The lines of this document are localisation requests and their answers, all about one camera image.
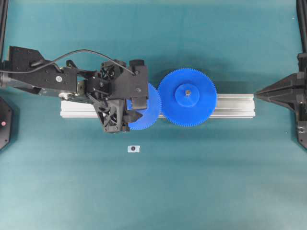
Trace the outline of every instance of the blue gear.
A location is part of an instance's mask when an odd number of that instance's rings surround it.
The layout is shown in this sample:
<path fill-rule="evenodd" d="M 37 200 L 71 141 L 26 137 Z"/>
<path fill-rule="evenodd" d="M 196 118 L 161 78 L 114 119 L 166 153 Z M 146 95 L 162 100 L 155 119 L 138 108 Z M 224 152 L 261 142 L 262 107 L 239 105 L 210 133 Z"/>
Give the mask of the blue gear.
<path fill-rule="evenodd" d="M 129 123 L 131 130 L 142 130 L 152 126 L 158 119 L 161 113 L 161 98 L 158 91 L 148 84 L 147 109 L 137 110 L 143 116 L 136 122 Z M 127 108 L 132 110 L 131 100 L 127 100 Z"/>
<path fill-rule="evenodd" d="M 216 107 L 217 93 L 213 82 L 195 69 L 177 69 L 167 74 L 158 92 L 162 100 L 162 113 L 179 126 L 203 123 Z"/>

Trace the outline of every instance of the black cable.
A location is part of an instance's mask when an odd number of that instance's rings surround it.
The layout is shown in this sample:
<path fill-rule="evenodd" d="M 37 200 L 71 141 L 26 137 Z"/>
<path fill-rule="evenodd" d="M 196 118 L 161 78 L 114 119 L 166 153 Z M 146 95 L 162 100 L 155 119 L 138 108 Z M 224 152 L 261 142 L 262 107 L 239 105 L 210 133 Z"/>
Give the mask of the black cable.
<path fill-rule="evenodd" d="M 114 61 L 112 58 L 108 57 L 107 55 L 101 54 L 101 53 L 98 53 L 98 52 L 96 52 L 96 51 L 89 50 L 89 49 L 78 49 L 78 50 L 71 51 L 71 52 L 69 52 L 69 53 L 67 53 L 67 54 L 64 54 L 64 55 L 62 55 L 62 56 L 60 56 L 60 57 L 54 59 L 54 60 L 51 61 L 51 62 L 48 62 L 48 63 L 46 63 L 46 64 L 44 64 L 44 65 L 42 65 L 42 66 L 40 66 L 40 67 L 37 67 L 37 68 L 35 68 L 35 69 L 33 69 L 33 70 L 30 70 L 30 71 L 15 72 L 15 71 L 6 71 L 6 70 L 1 70 L 1 69 L 0 69 L 0 72 L 2 72 L 2 73 L 12 73 L 12 74 L 27 74 L 27 73 L 34 73 L 34 72 L 36 72 L 36 71 L 38 71 L 38 70 L 40 70 L 40 69 L 42 69 L 42 68 L 45 68 L 46 66 L 52 65 L 53 63 L 55 63 L 55 62 L 57 62 L 57 61 L 59 61 L 59 60 L 65 58 L 65 57 L 67 57 L 67 56 L 69 56 L 69 55 L 72 55 L 72 54 L 75 54 L 75 53 L 81 53 L 81 52 L 88 52 L 88 53 L 97 54 L 97 55 L 99 55 L 99 56 L 102 56 L 102 57 L 108 59 L 109 61 L 111 61 L 112 63 L 114 63 L 115 65 L 117 65 L 117 66 L 119 66 L 119 67 L 122 67 L 123 69 L 125 69 L 126 71 L 128 71 L 129 73 L 131 73 L 132 75 L 135 75 L 133 71 L 131 71 L 130 69 L 128 69 L 128 68 L 124 67 L 123 65 L 117 63 L 117 62 Z"/>

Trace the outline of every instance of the aluminum rail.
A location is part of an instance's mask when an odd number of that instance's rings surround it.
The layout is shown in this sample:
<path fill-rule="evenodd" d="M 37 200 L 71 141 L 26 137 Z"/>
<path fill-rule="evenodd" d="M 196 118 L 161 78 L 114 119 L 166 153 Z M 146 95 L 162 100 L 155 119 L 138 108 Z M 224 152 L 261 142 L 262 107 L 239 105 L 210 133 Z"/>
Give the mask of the aluminum rail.
<path fill-rule="evenodd" d="M 64 118 L 95 118 L 97 114 L 91 104 L 61 102 Z M 210 118 L 253 118 L 255 102 L 253 94 L 217 94 L 217 105 Z"/>

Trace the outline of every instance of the black metal frame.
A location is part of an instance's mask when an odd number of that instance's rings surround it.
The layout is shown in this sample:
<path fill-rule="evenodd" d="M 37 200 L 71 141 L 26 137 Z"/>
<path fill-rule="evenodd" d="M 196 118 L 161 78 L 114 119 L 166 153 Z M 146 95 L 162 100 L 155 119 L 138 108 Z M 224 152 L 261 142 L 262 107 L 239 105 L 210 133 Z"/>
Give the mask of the black metal frame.
<path fill-rule="evenodd" d="M 295 113 L 299 143 L 307 148 L 307 1 L 296 1 L 303 53 L 297 55 L 299 72 L 257 92 L 257 97 Z"/>

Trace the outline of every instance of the small sticker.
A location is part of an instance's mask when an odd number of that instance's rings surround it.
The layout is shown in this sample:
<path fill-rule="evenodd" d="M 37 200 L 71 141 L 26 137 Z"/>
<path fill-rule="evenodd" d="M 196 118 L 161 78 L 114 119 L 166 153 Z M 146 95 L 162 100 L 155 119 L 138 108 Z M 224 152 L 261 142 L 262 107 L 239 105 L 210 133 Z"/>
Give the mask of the small sticker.
<path fill-rule="evenodd" d="M 140 148 L 139 145 L 129 145 L 128 152 L 140 152 Z"/>

